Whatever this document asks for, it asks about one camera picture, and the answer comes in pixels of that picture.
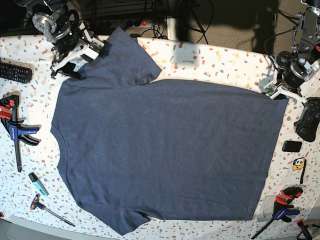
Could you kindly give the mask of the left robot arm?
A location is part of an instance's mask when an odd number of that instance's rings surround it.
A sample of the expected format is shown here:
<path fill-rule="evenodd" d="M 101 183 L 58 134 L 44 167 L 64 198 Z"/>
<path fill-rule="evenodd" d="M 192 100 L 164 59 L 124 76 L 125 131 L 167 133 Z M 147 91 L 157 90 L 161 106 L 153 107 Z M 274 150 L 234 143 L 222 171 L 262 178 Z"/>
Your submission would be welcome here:
<path fill-rule="evenodd" d="M 292 52 L 282 51 L 277 56 L 267 54 L 273 66 L 273 80 L 263 87 L 264 93 L 275 99 L 280 95 L 306 103 L 301 94 L 301 85 L 310 81 L 320 71 L 320 2 L 302 0 L 306 6 L 297 17 L 280 13 L 295 26 L 274 34 L 264 42 L 292 32 Z"/>

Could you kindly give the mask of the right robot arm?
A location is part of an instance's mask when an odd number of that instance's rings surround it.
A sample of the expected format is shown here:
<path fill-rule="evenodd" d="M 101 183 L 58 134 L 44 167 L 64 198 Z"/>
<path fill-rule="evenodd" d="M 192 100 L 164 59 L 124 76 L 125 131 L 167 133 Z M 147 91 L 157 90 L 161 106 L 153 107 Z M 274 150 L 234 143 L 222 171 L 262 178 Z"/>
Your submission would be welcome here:
<path fill-rule="evenodd" d="M 94 61 L 105 46 L 80 21 L 75 9 L 69 10 L 66 0 L 16 0 L 31 16 L 33 26 L 53 44 L 51 77 L 57 74 L 82 80 L 85 75 L 75 71 L 75 60 Z"/>

